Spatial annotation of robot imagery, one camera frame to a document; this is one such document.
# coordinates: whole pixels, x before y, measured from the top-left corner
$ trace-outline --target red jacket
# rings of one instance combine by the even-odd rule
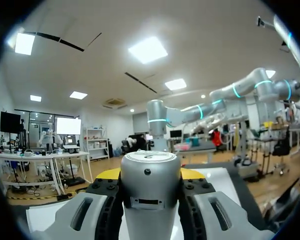
[[[216,147],[218,147],[222,144],[221,141],[220,141],[220,132],[219,131],[214,131],[213,132],[212,142]]]

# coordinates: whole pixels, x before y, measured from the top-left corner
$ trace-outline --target white screen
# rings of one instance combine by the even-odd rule
[[[81,119],[57,117],[56,134],[80,135]]]
[[[146,140],[152,140],[152,139],[154,139],[154,137],[151,136],[150,134],[146,134],[146,135],[145,135],[145,139],[146,139]]]

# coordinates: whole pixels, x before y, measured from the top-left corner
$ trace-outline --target office chair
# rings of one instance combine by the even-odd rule
[[[122,143],[121,149],[122,149],[123,154],[130,153],[131,148],[129,146],[128,141],[127,140],[122,140],[121,143]]]

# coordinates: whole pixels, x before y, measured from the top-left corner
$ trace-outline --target yellow panel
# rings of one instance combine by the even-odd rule
[[[182,179],[204,179],[205,176],[198,171],[181,168]]]
[[[118,179],[120,173],[120,167],[110,169],[103,171],[98,176],[96,176],[97,179]],[[197,172],[195,170],[181,168],[181,175],[182,179],[204,179],[205,176],[201,174],[200,172]]]
[[[103,171],[98,176],[97,179],[113,179],[116,180],[119,178],[120,167]]]

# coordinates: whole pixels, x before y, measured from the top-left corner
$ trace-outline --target white shelving unit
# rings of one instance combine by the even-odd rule
[[[89,152],[90,160],[109,158],[107,131],[94,128],[84,130],[83,147],[86,152]]]

